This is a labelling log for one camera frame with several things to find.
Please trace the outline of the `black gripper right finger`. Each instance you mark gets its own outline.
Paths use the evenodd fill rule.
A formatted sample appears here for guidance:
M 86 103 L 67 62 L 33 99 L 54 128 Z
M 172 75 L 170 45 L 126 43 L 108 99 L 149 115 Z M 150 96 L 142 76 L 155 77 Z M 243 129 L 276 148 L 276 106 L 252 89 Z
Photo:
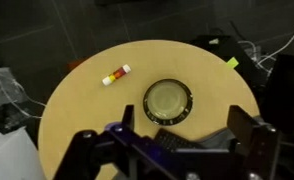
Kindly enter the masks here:
M 234 135 L 230 149 L 244 156 L 257 154 L 260 124 L 238 105 L 229 107 L 227 127 Z

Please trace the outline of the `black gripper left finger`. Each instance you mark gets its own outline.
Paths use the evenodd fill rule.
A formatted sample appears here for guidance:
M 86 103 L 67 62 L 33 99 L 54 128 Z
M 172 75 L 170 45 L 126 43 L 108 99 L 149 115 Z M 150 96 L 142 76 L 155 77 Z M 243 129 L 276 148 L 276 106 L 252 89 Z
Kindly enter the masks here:
M 134 129 L 134 106 L 133 105 L 127 105 L 125 107 L 121 123 L 123 126 L 126 126 L 131 130 Z

